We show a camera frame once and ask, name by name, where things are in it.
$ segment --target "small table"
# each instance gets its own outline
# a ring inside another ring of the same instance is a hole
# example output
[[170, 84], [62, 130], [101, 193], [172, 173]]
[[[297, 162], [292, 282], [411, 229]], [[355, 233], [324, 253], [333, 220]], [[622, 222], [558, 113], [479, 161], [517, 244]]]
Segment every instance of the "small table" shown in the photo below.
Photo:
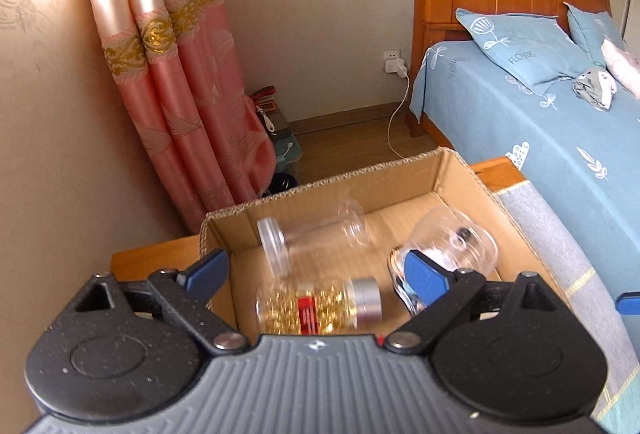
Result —
[[[525, 179], [505, 156], [476, 163], [471, 168], [493, 192]], [[143, 280], [161, 268], [184, 270], [199, 257], [199, 236], [189, 236], [113, 254], [111, 271], [118, 280]]]

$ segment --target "red label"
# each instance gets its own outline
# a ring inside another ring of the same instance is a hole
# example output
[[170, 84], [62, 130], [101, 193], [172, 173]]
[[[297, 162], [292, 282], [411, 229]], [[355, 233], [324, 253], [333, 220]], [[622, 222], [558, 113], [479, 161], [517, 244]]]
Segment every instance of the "red label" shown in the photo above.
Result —
[[298, 316], [300, 317], [300, 334], [317, 335], [318, 318], [316, 317], [316, 300], [313, 297], [298, 298]]

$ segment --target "metal screw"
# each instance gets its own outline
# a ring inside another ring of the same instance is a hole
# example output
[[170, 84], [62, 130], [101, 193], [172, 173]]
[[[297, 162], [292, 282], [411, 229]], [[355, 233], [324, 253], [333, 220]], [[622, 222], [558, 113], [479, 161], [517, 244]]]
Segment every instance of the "metal screw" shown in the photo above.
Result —
[[396, 349], [404, 350], [413, 349], [421, 342], [420, 337], [411, 331], [396, 331], [391, 333], [387, 340]]
[[236, 332], [220, 333], [213, 339], [213, 345], [225, 351], [240, 349], [245, 344], [246, 338]]

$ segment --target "silver lid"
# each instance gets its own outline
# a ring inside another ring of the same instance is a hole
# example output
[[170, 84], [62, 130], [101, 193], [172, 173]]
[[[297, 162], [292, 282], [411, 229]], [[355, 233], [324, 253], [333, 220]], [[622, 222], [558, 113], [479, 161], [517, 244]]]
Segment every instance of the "silver lid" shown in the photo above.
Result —
[[273, 276], [275, 278], [287, 276], [291, 271], [291, 262], [278, 220], [276, 218], [258, 220], [258, 234]]
[[348, 293], [355, 304], [356, 314], [354, 326], [363, 321], [375, 321], [382, 318], [382, 299], [380, 288], [373, 277], [351, 279], [348, 284]]

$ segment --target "pink curtain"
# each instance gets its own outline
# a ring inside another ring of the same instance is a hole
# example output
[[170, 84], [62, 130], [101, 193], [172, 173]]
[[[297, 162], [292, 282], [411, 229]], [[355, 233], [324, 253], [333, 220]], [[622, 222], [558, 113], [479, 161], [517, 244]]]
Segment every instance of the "pink curtain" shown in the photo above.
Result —
[[222, 0], [91, 0], [104, 56], [156, 172], [196, 233], [275, 169]]

